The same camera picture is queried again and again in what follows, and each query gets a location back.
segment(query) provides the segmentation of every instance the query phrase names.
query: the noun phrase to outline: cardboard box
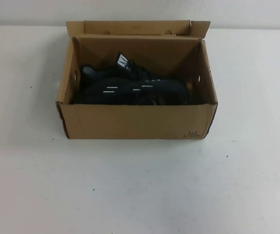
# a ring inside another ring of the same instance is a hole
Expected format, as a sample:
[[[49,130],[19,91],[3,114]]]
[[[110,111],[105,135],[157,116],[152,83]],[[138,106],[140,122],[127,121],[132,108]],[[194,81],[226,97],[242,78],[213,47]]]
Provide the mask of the cardboard box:
[[[218,100],[205,35],[208,21],[71,21],[63,78],[56,100],[71,139],[202,139]],[[204,104],[180,106],[71,105],[82,64],[104,68],[121,51],[157,74],[173,74],[198,90]]]

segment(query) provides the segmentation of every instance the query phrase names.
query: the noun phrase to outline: shoe lace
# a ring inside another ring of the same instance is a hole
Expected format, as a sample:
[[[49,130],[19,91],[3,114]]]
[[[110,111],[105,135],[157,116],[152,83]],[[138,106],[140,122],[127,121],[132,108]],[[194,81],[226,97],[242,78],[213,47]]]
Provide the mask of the shoe lace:
[[[137,78],[143,78],[143,73],[145,73],[147,75],[147,77],[149,78],[149,80],[151,80],[150,77],[150,73],[148,72],[148,70],[145,67],[142,67],[140,65],[137,65],[134,60],[130,59],[128,61],[128,68],[130,69],[130,71],[137,77]]]

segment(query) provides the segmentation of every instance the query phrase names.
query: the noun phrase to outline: white wall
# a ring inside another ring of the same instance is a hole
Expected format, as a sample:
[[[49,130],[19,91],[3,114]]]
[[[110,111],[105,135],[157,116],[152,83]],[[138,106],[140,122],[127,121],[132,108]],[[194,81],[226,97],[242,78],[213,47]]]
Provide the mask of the white wall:
[[[280,28],[278,0],[0,0],[0,24],[66,20],[210,20],[212,27]]]

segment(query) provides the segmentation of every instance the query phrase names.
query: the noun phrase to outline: shoe tongue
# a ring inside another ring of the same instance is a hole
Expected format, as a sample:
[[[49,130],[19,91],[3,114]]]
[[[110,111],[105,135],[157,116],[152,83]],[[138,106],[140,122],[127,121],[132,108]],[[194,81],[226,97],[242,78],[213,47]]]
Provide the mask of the shoe tongue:
[[[116,65],[122,69],[130,71],[130,67],[128,66],[128,59],[122,53],[119,53]]]

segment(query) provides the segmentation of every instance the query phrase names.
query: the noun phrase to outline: white table surface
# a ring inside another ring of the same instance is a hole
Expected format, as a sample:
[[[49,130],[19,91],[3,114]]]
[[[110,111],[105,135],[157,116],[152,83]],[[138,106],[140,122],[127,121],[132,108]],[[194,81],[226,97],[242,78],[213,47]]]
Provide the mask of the white table surface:
[[[205,140],[68,140],[65,27],[0,26],[0,234],[280,233],[280,31],[210,30]]]

